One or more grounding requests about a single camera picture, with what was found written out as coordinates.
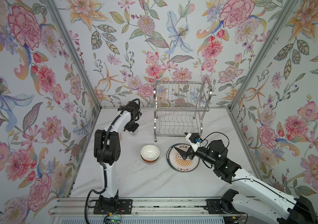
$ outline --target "bowl rim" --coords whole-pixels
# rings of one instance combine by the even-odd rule
[[[143,156],[143,154],[142,154],[142,151],[143,151],[143,148],[144,147],[146,147],[146,146],[154,146],[156,149],[157,149],[157,151],[158,151],[158,156],[155,158],[155,159],[147,159],[147,158],[145,158],[144,156]],[[159,158],[159,156],[160,156],[160,150],[159,150],[159,148],[158,147],[156,147],[155,145],[145,145],[145,146],[143,146],[142,148],[141,148],[141,150],[140,150],[140,156],[142,157],[142,159],[145,159],[145,160],[147,160],[147,161],[154,161],[154,160],[157,160],[158,158]]]

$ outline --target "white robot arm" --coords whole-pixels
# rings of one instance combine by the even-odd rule
[[[227,158],[228,150],[222,140],[211,141],[206,148],[202,147],[198,133],[186,135],[191,147],[186,152],[175,148],[184,160],[198,156],[214,167],[213,171],[220,179],[260,200],[249,199],[235,190],[228,190],[219,205],[216,205],[219,209],[225,213],[235,210],[247,213],[269,224],[318,224],[312,203],[307,198],[300,196],[297,199],[252,176]]]

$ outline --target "wire shelf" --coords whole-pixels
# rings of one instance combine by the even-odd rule
[[[200,82],[154,81],[154,139],[157,136],[185,137],[187,133],[202,133],[202,119],[209,111],[212,86],[208,97],[204,92],[205,79]]]

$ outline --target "floor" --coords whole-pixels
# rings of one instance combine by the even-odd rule
[[[137,121],[140,125],[136,136],[122,132],[121,155],[117,163],[117,185],[120,197],[214,197],[221,196],[222,190],[228,188],[228,183],[220,180],[202,161],[198,167],[188,173],[180,173],[169,166],[166,152],[170,146],[186,143],[184,138],[158,137],[154,141],[153,109],[142,109],[143,115]],[[103,109],[100,112],[97,129],[108,126],[117,114],[116,109]],[[247,171],[251,166],[246,158],[237,134],[225,109],[211,109],[203,119],[202,137],[211,132],[223,132],[229,139],[228,158],[241,165]],[[222,139],[227,145],[227,139],[220,134],[212,134],[209,142]],[[160,149],[156,163],[146,164],[140,157],[143,146],[152,144]],[[100,165],[93,156],[94,138],[80,166],[79,174],[73,186],[71,197],[86,197],[91,189],[101,190],[102,180]]]

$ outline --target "plate rim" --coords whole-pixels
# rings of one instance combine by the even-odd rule
[[[195,169],[198,167],[199,163],[200,163],[200,159],[199,159],[199,162],[197,163],[196,167],[193,168],[193,169],[190,170],[190,171],[180,171],[180,170],[178,170],[178,169],[175,169],[175,168],[171,165],[168,155],[170,154],[171,150],[174,149],[174,147],[177,146],[177,145],[187,145],[187,146],[190,146],[189,144],[186,144],[186,143],[178,143],[178,144],[172,145],[172,146],[168,149],[168,151],[166,152],[166,161],[168,162],[169,166],[170,166],[173,170],[176,170],[177,172],[180,172],[180,173],[189,173],[189,172],[195,170]]]

